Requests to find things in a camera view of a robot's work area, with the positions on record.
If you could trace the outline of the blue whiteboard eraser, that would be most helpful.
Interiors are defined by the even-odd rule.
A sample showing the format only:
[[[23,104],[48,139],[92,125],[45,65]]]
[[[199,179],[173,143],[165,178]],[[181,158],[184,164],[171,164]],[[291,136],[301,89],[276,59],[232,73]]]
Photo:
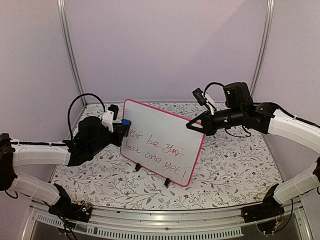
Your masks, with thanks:
[[[121,125],[124,127],[124,128],[130,128],[130,126],[132,125],[132,122],[128,119],[122,119],[121,120]]]

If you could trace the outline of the pink framed whiteboard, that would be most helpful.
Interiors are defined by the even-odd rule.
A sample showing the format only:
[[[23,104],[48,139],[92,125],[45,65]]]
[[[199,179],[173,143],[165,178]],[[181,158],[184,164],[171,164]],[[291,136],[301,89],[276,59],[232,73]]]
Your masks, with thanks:
[[[127,99],[123,118],[131,121],[121,155],[164,179],[187,187],[205,135],[186,127],[187,118]]]

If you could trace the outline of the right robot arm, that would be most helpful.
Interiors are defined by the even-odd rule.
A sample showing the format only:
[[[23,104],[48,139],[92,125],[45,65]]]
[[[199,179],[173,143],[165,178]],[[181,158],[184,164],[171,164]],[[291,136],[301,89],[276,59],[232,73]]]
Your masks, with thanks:
[[[204,90],[195,89],[192,94],[200,106],[206,107],[186,127],[190,130],[213,136],[218,130],[243,127],[264,135],[280,137],[295,144],[301,150],[294,150],[290,156],[293,163],[302,169],[284,182],[271,186],[260,204],[243,207],[242,218],[246,223],[274,218],[284,214],[284,203],[300,197],[320,186],[320,126],[297,115],[289,113],[274,102],[255,102],[245,82],[221,84],[225,97],[225,110],[217,110],[208,88],[217,85],[209,83]]]

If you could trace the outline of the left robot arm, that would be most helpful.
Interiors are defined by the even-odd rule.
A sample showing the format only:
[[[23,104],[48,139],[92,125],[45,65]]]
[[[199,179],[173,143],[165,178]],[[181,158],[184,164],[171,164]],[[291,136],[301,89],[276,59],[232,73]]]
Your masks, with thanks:
[[[61,142],[13,140],[0,135],[0,189],[21,193],[49,205],[51,214],[61,218],[87,215],[83,204],[73,203],[66,190],[57,183],[46,183],[16,168],[28,165],[59,165],[77,167],[93,158],[108,145],[120,147],[128,136],[131,121],[108,124],[96,116],[86,117],[78,124],[73,139]]]

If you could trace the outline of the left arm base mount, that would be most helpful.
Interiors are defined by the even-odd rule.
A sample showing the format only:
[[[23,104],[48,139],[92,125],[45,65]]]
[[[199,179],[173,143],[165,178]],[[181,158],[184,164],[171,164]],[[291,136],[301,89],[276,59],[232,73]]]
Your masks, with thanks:
[[[88,223],[91,218],[92,207],[91,203],[85,203],[84,200],[74,203],[68,198],[61,197],[54,205],[49,207],[48,212],[63,219]]]

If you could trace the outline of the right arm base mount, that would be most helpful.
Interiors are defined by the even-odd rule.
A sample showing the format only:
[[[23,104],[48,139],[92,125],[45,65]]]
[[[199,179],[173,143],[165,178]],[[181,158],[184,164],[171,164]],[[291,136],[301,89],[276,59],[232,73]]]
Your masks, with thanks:
[[[282,205],[260,203],[241,208],[245,223],[257,223],[257,229],[264,235],[274,234],[283,221],[285,210]]]

